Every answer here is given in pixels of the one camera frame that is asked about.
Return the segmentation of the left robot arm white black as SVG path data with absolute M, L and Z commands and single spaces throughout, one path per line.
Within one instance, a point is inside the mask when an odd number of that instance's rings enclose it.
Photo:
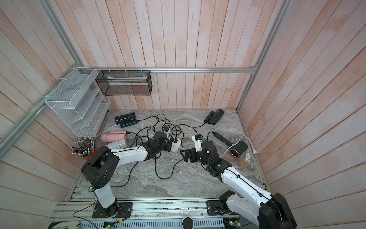
M 162 151 L 171 151 L 172 141 L 165 132 L 155 132 L 153 137 L 134 148 L 121 150 L 108 146 L 99 148 L 83 165 L 82 173 L 92 187 L 98 204 L 104 210 L 116 212 L 117 200 L 112 193 L 110 181 L 117 167 L 132 162 L 147 161 Z

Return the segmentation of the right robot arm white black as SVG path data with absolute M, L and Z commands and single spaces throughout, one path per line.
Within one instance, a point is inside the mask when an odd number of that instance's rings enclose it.
M 297 223 L 285 197 L 271 194 L 241 175 L 229 162 L 220 158 L 212 141 L 197 140 L 195 147 L 181 150 L 184 161 L 199 162 L 213 177 L 234 190 L 219 199 L 223 214 L 239 214 L 260 229 L 295 229 Z

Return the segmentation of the near white power strip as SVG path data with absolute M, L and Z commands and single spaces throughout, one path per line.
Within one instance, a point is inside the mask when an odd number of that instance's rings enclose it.
M 156 140 L 155 140 L 155 134 L 151 134 L 151 135 L 149 135 L 149 136 L 147 137 L 147 139 L 146 139 L 146 142 L 145 142 L 145 143 L 150 144 L 150 143 L 155 142 L 155 141 L 156 141 Z

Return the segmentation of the white power strip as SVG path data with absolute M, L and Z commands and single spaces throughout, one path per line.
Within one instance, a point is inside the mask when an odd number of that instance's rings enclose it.
M 155 140 L 155 134 L 151 134 L 151 135 L 149 135 L 149 136 L 147 137 L 147 139 L 146 139 L 146 142 L 145 142 L 145 143 L 150 144 L 150 143 L 155 142 L 155 141 L 156 141 L 156 140 Z
M 177 152 L 179 150 L 180 146 L 181 146 L 181 140 L 178 138 L 175 138 L 172 141 L 171 152 Z

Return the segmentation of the far white power strip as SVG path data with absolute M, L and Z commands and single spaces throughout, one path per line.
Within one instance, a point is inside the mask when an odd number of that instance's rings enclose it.
M 175 138 L 172 141 L 171 152 L 177 152 L 179 150 L 180 146 L 181 146 L 181 140 L 178 138 Z

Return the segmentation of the black folded hair dryer left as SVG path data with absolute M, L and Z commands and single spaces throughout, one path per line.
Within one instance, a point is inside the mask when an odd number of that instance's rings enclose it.
M 115 116 L 114 120 L 115 123 L 119 125 L 121 128 L 135 125 L 138 122 L 136 119 L 135 112 Z

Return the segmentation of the dark green folded hair dryer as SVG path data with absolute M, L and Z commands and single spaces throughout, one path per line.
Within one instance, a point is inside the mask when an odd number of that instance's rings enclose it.
M 216 125 L 218 121 L 224 115 L 224 111 L 222 109 L 217 109 L 216 111 L 211 111 L 208 116 L 205 118 L 204 123 L 210 125 Z

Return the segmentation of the pink hair dryer left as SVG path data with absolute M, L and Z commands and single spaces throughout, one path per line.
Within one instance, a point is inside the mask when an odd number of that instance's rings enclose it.
M 122 139 L 126 139 L 126 131 L 111 131 L 109 133 L 103 133 L 101 140 L 103 143 L 112 143 Z

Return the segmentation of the dark green hair dryer copper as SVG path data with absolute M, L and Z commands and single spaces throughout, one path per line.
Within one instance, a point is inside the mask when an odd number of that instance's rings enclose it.
M 220 158 L 222 158 L 227 152 L 229 152 L 232 157 L 239 159 L 241 155 L 243 155 L 248 150 L 247 143 L 241 141 L 241 137 L 244 136 L 241 136 L 236 143 L 232 143 L 217 132 L 213 132 L 213 135 L 228 146 L 228 149 L 220 156 Z

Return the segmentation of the black round sensor puck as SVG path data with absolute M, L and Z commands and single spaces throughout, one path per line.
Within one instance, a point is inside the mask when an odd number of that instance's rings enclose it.
M 183 229 L 193 229 L 194 221 L 191 217 L 187 216 L 182 219 L 182 228 Z

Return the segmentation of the red cup of pencils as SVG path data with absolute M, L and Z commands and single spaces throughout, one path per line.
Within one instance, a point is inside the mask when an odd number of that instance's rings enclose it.
M 70 147 L 71 154 L 80 156 L 84 159 L 90 159 L 92 155 L 98 150 L 95 143 L 95 138 L 92 136 L 82 136 L 77 138 L 74 143 L 76 147 Z

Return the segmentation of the black mesh wall basket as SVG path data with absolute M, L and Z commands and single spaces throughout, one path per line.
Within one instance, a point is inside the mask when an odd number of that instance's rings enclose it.
M 149 71 L 144 70 L 101 70 L 96 83 L 106 96 L 151 95 L 152 80 Z

